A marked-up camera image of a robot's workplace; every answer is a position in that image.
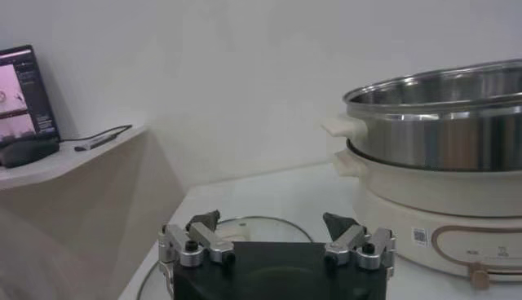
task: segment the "metal clamp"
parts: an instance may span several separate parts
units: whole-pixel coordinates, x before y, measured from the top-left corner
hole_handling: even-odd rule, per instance
[[[349,263],[350,255],[356,255],[356,264],[365,270],[387,269],[388,279],[393,276],[395,265],[395,241],[389,229],[378,228],[373,235],[366,235],[360,225],[350,226],[337,240],[325,245],[325,263],[329,269]]]
[[[357,265],[366,270],[377,270],[382,264],[388,269],[388,277],[393,276],[395,241],[391,230],[378,228],[366,243],[357,247]]]
[[[216,236],[203,223],[193,223],[190,226],[188,235],[209,250],[210,260],[212,262],[220,263],[228,267],[236,261],[234,244],[229,240],[224,240]]]
[[[360,225],[350,226],[337,240],[325,245],[328,267],[347,264],[350,261],[350,252],[365,241],[365,229]]]
[[[196,241],[190,240],[183,229],[177,225],[165,225],[158,233],[158,263],[166,279],[170,296],[174,297],[174,264],[184,267],[198,267],[202,264],[204,253]]]

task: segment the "power cord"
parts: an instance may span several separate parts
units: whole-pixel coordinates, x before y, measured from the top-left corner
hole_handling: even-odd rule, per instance
[[[85,138],[79,138],[79,139],[61,139],[60,142],[63,143],[63,142],[80,142],[80,141],[84,141],[84,140],[89,140],[89,139],[94,139],[94,138],[97,138],[101,135],[105,135],[109,132],[113,132],[115,130],[119,130],[118,132],[114,133],[114,137],[116,138],[117,136],[119,136],[120,134],[122,134],[123,132],[129,130],[130,128],[132,128],[132,125],[122,125],[122,126],[116,126],[116,127],[113,127],[113,128],[110,128],[110,129],[107,129],[107,130],[104,130],[98,134],[95,134],[95,135],[91,135],[91,136],[87,136]]]

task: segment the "screw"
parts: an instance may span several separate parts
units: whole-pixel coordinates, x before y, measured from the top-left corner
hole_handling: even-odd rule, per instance
[[[230,267],[236,262],[236,255],[232,252],[225,252],[222,257],[223,265]]]
[[[333,254],[327,254],[325,256],[325,266],[327,271],[335,271],[337,269],[338,259]]]
[[[194,240],[187,240],[185,243],[185,251],[194,252],[197,250],[197,242]]]
[[[366,243],[362,246],[362,253],[364,254],[374,254],[375,253],[375,245],[371,243]]]

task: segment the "laptop screen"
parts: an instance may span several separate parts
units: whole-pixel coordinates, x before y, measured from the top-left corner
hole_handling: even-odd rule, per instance
[[[60,139],[31,46],[0,51],[0,147]]]

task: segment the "pot handle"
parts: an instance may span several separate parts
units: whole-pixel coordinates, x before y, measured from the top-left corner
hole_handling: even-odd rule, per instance
[[[351,140],[364,138],[368,134],[368,126],[364,121],[346,115],[326,119],[321,127],[333,137]]]
[[[342,177],[360,177],[366,170],[366,165],[352,157],[348,150],[335,153],[333,163]]]

